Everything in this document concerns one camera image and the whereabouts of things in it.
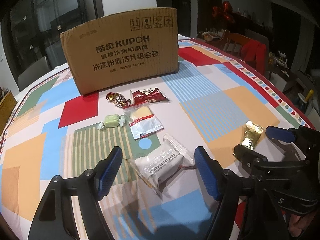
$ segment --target red jacket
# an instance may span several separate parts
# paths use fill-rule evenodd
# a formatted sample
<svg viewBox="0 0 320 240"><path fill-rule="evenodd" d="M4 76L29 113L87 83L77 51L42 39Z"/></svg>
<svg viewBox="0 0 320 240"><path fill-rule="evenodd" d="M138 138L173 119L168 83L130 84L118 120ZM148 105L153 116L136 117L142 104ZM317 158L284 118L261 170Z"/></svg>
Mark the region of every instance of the red jacket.
<svg viewBox="0 0 320 240"><path fill-rule="evenodd" d="M241 49L241 58L244 61L256 61L256 71L264 75L267 48L259 41L250 39Z"/></svg>

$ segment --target light blue circle pattern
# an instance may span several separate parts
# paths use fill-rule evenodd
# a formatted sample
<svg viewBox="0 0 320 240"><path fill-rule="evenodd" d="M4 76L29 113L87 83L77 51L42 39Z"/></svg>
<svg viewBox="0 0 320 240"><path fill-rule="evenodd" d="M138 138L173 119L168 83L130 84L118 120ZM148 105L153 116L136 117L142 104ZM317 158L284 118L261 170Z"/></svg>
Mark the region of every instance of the light blue circle pattern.
<svg viewBox="0 0 320 240"><path fill-rule="evenodd" d="M144 150L149 149L151 147L151 144L152 144L152 141L148 138L142 138L139 141L139 147Z"/></svg>

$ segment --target white snack package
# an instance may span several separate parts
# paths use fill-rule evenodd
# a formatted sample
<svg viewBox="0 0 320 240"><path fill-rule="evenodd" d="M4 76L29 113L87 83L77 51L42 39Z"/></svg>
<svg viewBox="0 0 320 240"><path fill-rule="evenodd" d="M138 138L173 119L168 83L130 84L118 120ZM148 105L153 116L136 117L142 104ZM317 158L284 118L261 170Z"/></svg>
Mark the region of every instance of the white snack package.
<svg viewBox="0 0 320 240"><path fill-rule="evenodd" d="M171 135L164 135L164 142L145 157L128 159L139 177L159 194L159 184L180 168L195 165L190 152Z"/></svg>
<svg viewBox="0 0 320 240"><path fill-rule="evenodd" d="M123 108L128 117L133 138L139 139L163 129L161 122L154 116L148 103Z"/></svg>

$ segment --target red rectangle pattern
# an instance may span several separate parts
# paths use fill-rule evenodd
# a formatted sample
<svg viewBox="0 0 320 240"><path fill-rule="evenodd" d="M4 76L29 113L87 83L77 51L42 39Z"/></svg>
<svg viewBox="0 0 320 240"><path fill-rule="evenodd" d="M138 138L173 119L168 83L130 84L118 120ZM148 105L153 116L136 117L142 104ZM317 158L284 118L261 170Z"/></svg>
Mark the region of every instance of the red rectangle pattern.
<svg viewBox="0 0 320 240"><path fill-rule="evenodd" d="M99 93L73 98L64 104L58 128L98 115Z"/></svg>
<svg viewBox="0 0 320 240"><path fill-rule="evenodd" d="M205 66L205 65L221 64L220 61L214 58L208 57L202 52L191 47L179 48L178 55L183 59L193 63L197 67Z"/></svg>

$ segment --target gold wrapped candy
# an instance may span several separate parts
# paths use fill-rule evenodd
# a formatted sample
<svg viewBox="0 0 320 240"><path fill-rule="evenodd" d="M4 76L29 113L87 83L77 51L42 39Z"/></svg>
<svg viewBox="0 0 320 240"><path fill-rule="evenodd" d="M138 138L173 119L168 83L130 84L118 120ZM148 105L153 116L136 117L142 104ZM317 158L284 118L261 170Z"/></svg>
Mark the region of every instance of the gold wrapped candy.
<svg viewBox="0 0 320 240"><path fill-rule="evenodd" d="M263 127L261 127L260 125L248 121L244 126L244 134L241 139L240 145L253 150L257 146L258 140L263 133L263 130Z"/></svg>
<svg viewBox="0 0 320 240"><path fill-rule="evenodd" d="M112 101L115 106L122 108L123 106L128 106L131 104L131 100L125 100L124 96L121 95L120 93L108 93L106 96L106 99L109 101Z"/></svg>

